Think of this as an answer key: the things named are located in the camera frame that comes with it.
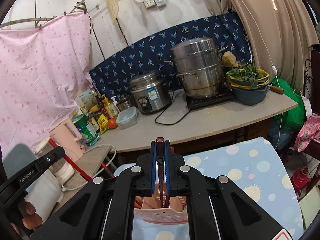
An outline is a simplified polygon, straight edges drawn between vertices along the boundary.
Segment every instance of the metal bolt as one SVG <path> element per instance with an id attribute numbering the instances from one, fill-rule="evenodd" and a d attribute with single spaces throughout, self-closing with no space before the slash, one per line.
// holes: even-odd
<path id="1" fill-rule="evenodd" d="M 103 182 L 103 178 L 102 177 L 95 177 L 93 179 L 93 183 L 94 184 L 101 184 Z"/>
<path id="2" fill-rule="evenodd" d="M 140 172 L 141 170 L 142 170 L 142 169 L 141 169 L 140 166 L 133 166 L 133 167 L 131 168 L 131 171 L 134 172 L 134 173 L 138 173 L 138 172 Z"/>
<path id="3" fill-rule="evenodd" d="M 227 183 L 229 181 L 228 177 L 227 176 L 220 176 L 219 177 L 219 181 L 221 183 Z"/>
<path id="4" fill-rule="evenodd" d="M 183 172 L 188 172 L 188 171 L 190 171 L 190 167 L 187 166 L 187 165 L 183 165 L 183 166 L 180 167 L 180 170 L 183 171 Z"/>

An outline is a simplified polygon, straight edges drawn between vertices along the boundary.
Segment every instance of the human hand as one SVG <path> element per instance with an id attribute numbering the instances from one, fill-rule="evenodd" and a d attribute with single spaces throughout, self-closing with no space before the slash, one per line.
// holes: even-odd
<path id="1" fill-rule="evenodd" d="M 27 229 L 33 229 L 42 225 L 42 218 L 36 214 L 36 208 L 30 202 L 26 202 L 25 210 L 28 216 L 23 218 L 22 222 Z M 20 234 L 19 228 L 14 223 L 11 223 L 11 225 Z"/>

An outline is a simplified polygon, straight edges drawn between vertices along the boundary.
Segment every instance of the tablecloth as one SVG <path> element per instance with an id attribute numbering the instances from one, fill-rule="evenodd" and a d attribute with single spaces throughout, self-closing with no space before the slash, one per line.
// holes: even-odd
<path id="1" fill-rule="evenodd" d="M 227 175 L 238 187 L 269 213 L 298 240 L 303 220 L 290 178 L 274 148 L 263 137 L 184 157 L 187 165 L 203 175 L 216 178 Z M 124 164 L 118 176 L 135 163 Z M 188 224 L 156 225 L 134 217 L 133 240 L 187 240 Z"/>

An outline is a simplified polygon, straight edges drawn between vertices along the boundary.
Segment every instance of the leafy green vegetables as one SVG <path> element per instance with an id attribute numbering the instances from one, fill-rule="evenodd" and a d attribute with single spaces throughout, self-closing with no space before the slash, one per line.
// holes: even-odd
<path id="1" fill-rule="evenodd" d="M 232 76 L 238 80 L 247 81 L 250 83 L 253 89 L 257 88 L 257 80 L 263 78 L 265 75 L 262 75 L 255 65 L 247 65 L 242 69 L 233 68 L 226 75 Z"/>

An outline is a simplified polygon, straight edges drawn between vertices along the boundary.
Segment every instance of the green plastic bag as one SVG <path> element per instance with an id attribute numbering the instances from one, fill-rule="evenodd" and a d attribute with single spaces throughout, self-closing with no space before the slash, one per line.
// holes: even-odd
<path id="1" fill-rule="evenodd" d="M 290 87 L 289 83 L 285 80 L 278 78 L 278 82 L 280 87 L 283 88 L 284 94 L 298 103 L 296 108 L 283 113 L 281 128 L 290 131 L 300 130 L 306 119 L 306 111 L 304 109 L 302 97 L 301 95 L 296 94 Z M 279 87 L 278 82 L 275 78 L 272 81 L 272 85 Z M 280 124 L 281 114 L 275 116 L 274 119 L 276 120 L 277 124 Z"/>

